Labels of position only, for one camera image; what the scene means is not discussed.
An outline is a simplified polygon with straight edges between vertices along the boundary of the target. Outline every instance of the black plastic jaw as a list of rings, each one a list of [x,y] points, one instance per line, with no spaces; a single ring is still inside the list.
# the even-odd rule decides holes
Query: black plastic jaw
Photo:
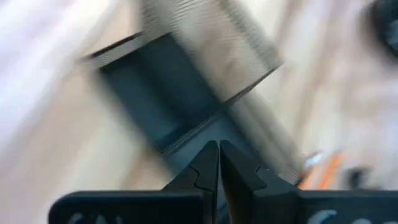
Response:
[[[216,222],[218,165],[234,224],[398,223],[396,191],[301,191],[228,141],[210,141],[163,190],[77,192],[52,206],[50,224]]]
[[[220,166],[234,224],[398,224],[397,191],[299,190],[228,141]]]
[[[50,224],[214,223],[218,146],[210,141],[161,191],[76,192],[56,201]]]

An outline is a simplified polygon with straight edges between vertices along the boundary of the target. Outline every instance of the orange pencil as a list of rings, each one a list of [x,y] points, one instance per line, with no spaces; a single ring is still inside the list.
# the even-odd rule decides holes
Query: orange pencil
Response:
[[[326,169],[325,175],[322,177],[321,182],[318,185],[318,190],[329,189],[332,183],[336,179],[336,174],[339,166],[343,163],[343,154],[337,152],[330,160]]]
[[[311,170],[306,173],[306,175],[305,175],[306,178],[300,183],[300,185],[298,185],[299,189],[302,189],[302,190],[310,190],[311,189],[311,183],[314,180],[314,176],[315,176],[316,171],[318,170],[318,166],[319,165],[312,167]]]

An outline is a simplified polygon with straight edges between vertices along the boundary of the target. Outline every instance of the light wood floor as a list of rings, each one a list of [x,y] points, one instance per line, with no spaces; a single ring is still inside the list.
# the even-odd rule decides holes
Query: light wood floor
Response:
[[[284,59],[251,94],[274,113],[299,152],[342,151],[339,173],[370,167],[368,185],[398,189],[398,63],[366,27],[371,1],[240,1]],[[126,22],[131,14],[119,13],[101,45],[134,32]],[[115,36],[117,30],[127,32]],[[170,179],[93,74],[77,64],[38,125],[1,158],[2,223],[44,223],[51,203],[72,190],[160,189]]]
[[[373,38],[372,1],[254,2],[248,5],[257,12],[284,8],[277,27],[258,13],[285,61],[259,88],[300,152],[342,151],[340,176],[368,167],[366,185],[398,188],[398,62]]]

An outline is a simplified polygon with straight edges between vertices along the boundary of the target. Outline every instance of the wooden surface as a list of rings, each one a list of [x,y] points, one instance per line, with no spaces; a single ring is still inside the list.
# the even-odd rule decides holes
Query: wooden surface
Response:
[[[120,1],[1,3],[0,154],[37,118]]]
[[[276,4],[258,2],[263,5],[253,11]],[[332,187],[337,189],[345,187],[344,171],[353,167],[372,170],[366,182],[369,187],[398,187],[394,137],[398,63],[373,37],[371,3],[280,1],[279,27],[267,23],[267,14],[258,19],[285,63],[256,91],[302,154],[321,151],[328,158],[342,151],[344,161]]]
[[[368,186],[398,188],[397,64],[366,27],[371,1],[241,1],[284,59],[246,98],[272,114],[300,156],[341,151],[339,177],[366,166]],[[129,23],[137,14],[131,9],[122,7],[94,49],[139,29]],[[37,125],[2,156],[2,223],[45,223],[50,204],[73,190],[160,189],[169,181],[158,155],[95,76],[90,65],[76,63]],[[332,188],[344,188],[341,178]]]

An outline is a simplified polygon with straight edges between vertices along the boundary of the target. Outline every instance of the black round object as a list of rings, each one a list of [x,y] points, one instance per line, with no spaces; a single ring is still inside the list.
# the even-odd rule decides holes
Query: black round object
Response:
[[[361,189],[366,177],[368,176],[367,169],[354,168],[347,171],[347,185],[350,189]]]
[[[398,0],[377,0],[372,20],[380,41],[398,57]]]

